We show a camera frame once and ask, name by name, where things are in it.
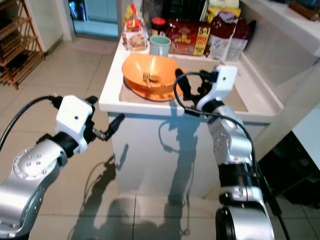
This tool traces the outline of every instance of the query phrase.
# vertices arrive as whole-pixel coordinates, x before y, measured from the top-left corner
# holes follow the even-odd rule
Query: orange plastic bowl
[[[162,85],[171,86],[176,80],[175,71],[179,68],[172,58],[148,54],[132,53],[124,61],[122,72],[126,79],[147,87],[144,81],[144,73],[160,77]],[[161,88],[161,83],[151,82],[152,88]]]

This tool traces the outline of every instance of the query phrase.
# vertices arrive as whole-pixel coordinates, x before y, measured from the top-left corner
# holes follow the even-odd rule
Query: jar
[[[165,35],[166,30],[166,20],[162,17],[153,17],[151,20],[151,36],[154,35]]]

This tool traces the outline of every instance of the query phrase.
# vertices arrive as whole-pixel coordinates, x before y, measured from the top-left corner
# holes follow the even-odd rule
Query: doorway
[[[68,0],[76,35],[118,38],[117,0]]]

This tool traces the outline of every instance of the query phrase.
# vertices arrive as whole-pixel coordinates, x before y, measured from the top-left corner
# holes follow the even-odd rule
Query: black cable
[[[256,152],[255,152],[254,143],[253,143],[253,141],[252,141],[252,138],[251,138],[250,134],[249,134],[248,131],[246,130],[245,126],[243,126],[240,122],[238,122],[237,120],[235,120],[235,119],[233,119],[233,118],[231,118],[231,117],[229,117],[229,116],[221,115],[221,114],[219,114],[219,113],[214,113],[214,112],[199,111],[199,110],[194,109],[194,108],[186,107],[186,106],[181,102],[181,100],[180,100],[180,98],[179,98],[179,95],[178,95],[178,93],[177,93],[177,84],[178,84],[178,82],[179,82],[182,78],[184,78],[184,77],[186,77],[186,76],[201,76],[201,74],[200,74],[199,72],[187,72],[187,73],[184,73],[184,74],[180,75],[180,76],[175,80],[175,82],[174,82],[174,84],[173,84],[173,92],[174,92],[174,96],[175,96],[177,102],[179,103],[179,105],[180,105],[185,111],[187,110],[188,112],[193,112],[194,114],[197,114],[197,115],[206,115],[206,116],[213,116],[213,117],[217,117],[217,118],[221,118],[221,119],[226,119],[226,120],[229,120],[229,121],[233,122],[234,124],[236,124],[237,126],[239,126],[239,127],[243,130],[244,134],[246,135],[246,137],[248,138],[248,140],[250,141],[251,146],[252,146],[251,157],[252,157],[252,167],[253,167],[253,170],[254,170],[254,172],[255,172],[255,174],[256,174],[256,177],[257,177],[259,180],[263,181],[263,183],[264,183],[263,185],[264,185],[265,188],[266,188],[265,190],[268,191],[268,197],[272,197],[272,198],[273,198],[273,199],[272,199],[272,202],[273,202],[273,204],[276,204],[275,207],[278,208],[278,209],[276,209],[276,214],[275,214],[275,215],[278,217],[278,219],[279,219],[279,221],[280,221],[280,224],[281,224],[281,227],[282,227],[282,230],[283,230],[283,232],[284,232],[284,234],[285,234],[286,239],[287,239],[287,240],[290,240],[290,236],[289,236],[287,227],[286,227],[286,225],[285,225],[285,223],[284,223],[284,221],[283,221],[283,219],[282,219],[282,217],[281,217],[281,209],[280,209],[280,207],[279,207],[279,204],[278,204],[276,198],[275,198],[275,197],[273,196],[273,194],[272,194],[272,191],[271,191],[271,189],[270,189],[270,187],[269,187],[269,185],[268,185],[267,180],[263,177],[263,173],[262,173],[262,171],[261,171],[261,169],[260,169],[260,167],[259,167],[259,165],[258,165],[257,159],[256,159]]]
[[[25,105],[19,112],[17,115],[15,115],[15,117],[11,120],[11,122],[9,123],[9,125],[6,127],[1,139],[0,139],[0,152],[2,150],[2,147],[4,146],[4,143],[11,131],[11,129],[14,127],[14,125],[16,124],[17,120],[21,117],[21,115],[28,110],[32,105],[42,101],[42,100],[50,100],[50,101],[54,101],[56,98],[54,96],[42,96],[42,97],[38,97],[35,100],[29,102],[27,105]]]

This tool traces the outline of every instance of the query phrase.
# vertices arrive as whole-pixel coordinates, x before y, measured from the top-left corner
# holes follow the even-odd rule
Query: kitchen island
[[[148,54],[149,49],[138,52]],[[123,84],[122,64],[131,54],[120,40],[99,99],[109,121],[126,118],[112,137],[118,190],[123,194],[205,197],[219,184],[213,141],[203,117],[184,114],[175,100],[153,102]],[[170,54],[186,72],[212,71],[223,64],[205,56]],[[283,108],[273,92],[242,54],[235,87],[225,104],[235,109],[254,139]],[[197,80],[191,81],[193,92]]]

